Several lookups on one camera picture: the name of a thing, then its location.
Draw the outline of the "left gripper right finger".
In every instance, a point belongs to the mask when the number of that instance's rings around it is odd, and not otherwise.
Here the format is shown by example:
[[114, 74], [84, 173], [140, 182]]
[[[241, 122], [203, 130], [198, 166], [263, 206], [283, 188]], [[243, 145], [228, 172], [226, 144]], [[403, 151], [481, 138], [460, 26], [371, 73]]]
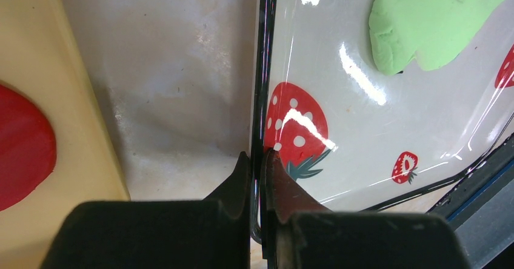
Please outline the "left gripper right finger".
[[335, 212], [286, 172], [261, 165], [261, 244], [269, 268], [469, 268], [453, 230], [419, 213]]

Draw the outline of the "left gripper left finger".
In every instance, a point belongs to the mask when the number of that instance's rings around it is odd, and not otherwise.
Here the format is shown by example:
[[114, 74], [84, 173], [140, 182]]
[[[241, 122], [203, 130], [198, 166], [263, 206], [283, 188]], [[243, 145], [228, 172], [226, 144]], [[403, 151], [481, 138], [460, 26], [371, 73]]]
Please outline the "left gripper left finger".
[[42, 268], [248, 268], [250, 160], [201, 200], [91, 201], [55, 236]]

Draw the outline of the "white strawberry tray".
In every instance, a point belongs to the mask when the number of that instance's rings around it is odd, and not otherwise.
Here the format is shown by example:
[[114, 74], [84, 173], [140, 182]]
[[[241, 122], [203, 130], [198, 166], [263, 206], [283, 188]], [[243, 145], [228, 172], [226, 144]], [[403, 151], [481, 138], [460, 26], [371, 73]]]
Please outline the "white strawberry tray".
[[421, 207], [452, 221], [513, 166], [513, 0], [447, 65], [385, 75], [372, 56], [374, 0], [258, 0], [251, 237], [261, 244], [261, 165], [333, 211]]

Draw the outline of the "green dough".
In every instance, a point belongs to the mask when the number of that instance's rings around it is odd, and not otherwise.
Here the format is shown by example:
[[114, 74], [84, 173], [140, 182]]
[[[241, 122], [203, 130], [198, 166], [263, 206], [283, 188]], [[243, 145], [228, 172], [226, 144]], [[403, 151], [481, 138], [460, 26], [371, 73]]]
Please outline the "green dough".
[[505, 0], [374, 0], [369, 35], [376, 68], [385, 75], [415, 60], [424, 71], [454, 60]]

